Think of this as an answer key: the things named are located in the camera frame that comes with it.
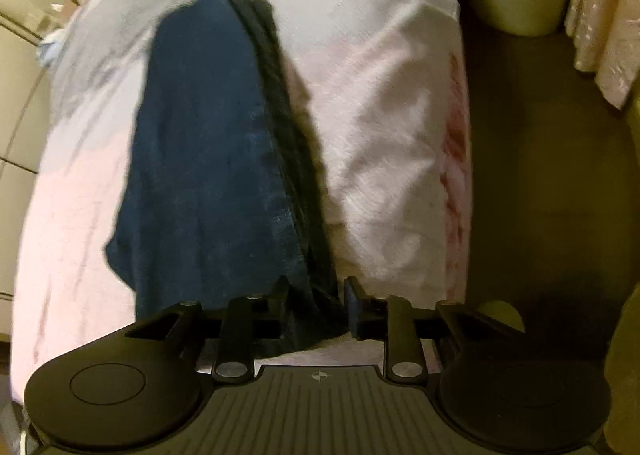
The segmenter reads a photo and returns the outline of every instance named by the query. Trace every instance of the blue cloth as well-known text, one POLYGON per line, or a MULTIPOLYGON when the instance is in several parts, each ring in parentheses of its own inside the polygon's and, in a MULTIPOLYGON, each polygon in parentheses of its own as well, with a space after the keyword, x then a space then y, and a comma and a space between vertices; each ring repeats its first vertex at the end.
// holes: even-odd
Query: blue cloth
POLYGON ((296 348, 343 331, 264 0, 198 0, 160 23, 106 254, 136 291, 139 319, 184 300, 223 308, 284 275, 312 323, 296 348))

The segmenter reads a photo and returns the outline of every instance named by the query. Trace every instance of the pink curtain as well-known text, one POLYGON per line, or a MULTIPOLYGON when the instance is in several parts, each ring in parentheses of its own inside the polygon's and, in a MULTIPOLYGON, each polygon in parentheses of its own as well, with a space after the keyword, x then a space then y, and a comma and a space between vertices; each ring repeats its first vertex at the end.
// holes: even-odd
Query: pink curtain
POLYGON ((595 72, 602 95, 622 108, 640 69, 640 0, 571 0, 564 25, 575 67, 595 72))

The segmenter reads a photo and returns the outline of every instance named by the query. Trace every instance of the floor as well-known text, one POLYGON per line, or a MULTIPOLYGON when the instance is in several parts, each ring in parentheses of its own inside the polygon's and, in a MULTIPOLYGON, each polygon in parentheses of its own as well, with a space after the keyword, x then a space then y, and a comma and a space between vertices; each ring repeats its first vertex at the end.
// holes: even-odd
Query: floor
POLYGON ((628 125, 572 66, 563 33, 519 38, 463 7, 474 154, 468 301, 602 358, 640 275, 640 171, 628 125))

